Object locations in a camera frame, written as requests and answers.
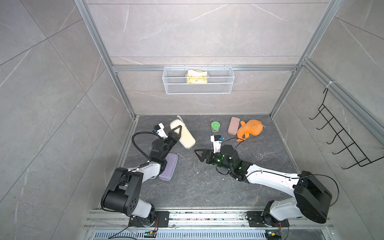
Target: green container lid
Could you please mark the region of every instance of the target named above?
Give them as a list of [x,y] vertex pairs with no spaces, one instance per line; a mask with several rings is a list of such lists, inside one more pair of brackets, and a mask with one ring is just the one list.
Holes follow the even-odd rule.
[[220,128],[220,123],[219,122],[212,122],[211,123],[211,128],[212,129],[219,129]]

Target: orange rubber duck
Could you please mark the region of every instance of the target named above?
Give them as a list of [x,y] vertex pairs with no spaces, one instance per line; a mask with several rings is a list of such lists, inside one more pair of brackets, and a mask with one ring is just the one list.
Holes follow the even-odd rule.
[[247,138],[249,138],[249,134],[252,134],[254,136],[259,135],[263,130],[263,124],[258,121],[251,119],[247,123],[244,121],[241,121],[241,127],[239,130],[237,130],[237,137],[241,138],[242,140],[238,139],[238,142],[241,142]]

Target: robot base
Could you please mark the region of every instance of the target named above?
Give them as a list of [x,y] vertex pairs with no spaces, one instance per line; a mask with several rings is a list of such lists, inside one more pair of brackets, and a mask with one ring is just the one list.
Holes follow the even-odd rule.
[[263,225],[268,227],[289,227],[288,220],[278,221],[271,214],[269,214],[270,207],[273,201],[269,201],[265,206],[264,211],[248,211],[247,219],[250,227],[262,227]]
[[131,217],[129,220],[129,224],[132,227],[155,227],[156,220],[159,219],[158,227],[168,227],[169,222],[169,212],[168,211],[156,211],[154,212],[154,221],[151,222],[150,218],[142,218],[142,217]]

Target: red wire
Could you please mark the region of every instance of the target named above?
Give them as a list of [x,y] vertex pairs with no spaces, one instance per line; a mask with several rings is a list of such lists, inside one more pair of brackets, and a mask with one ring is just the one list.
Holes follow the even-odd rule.
[[281,223],[279,223],[279,224],[280,224],[280,228],[279,228],[279,230],[276,233],[280,232],[280,230],[281,230]]
[[159,218],[157,217],[157,220],[156,220],[156,227],[155,227],[156,231],[159,230]]

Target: purple case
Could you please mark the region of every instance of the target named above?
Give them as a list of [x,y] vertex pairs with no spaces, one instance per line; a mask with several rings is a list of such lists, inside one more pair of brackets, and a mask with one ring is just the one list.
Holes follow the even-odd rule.
[[166,160],[167,160],[166,168],[164,169],[162,174],[159,175],[159,178],[161,180],[169,181],[172,178],[173,172],[175,171],[175,168],[176,168],[178,158],[179,157],[177,156],[176,153],[169,153],[166,156]]

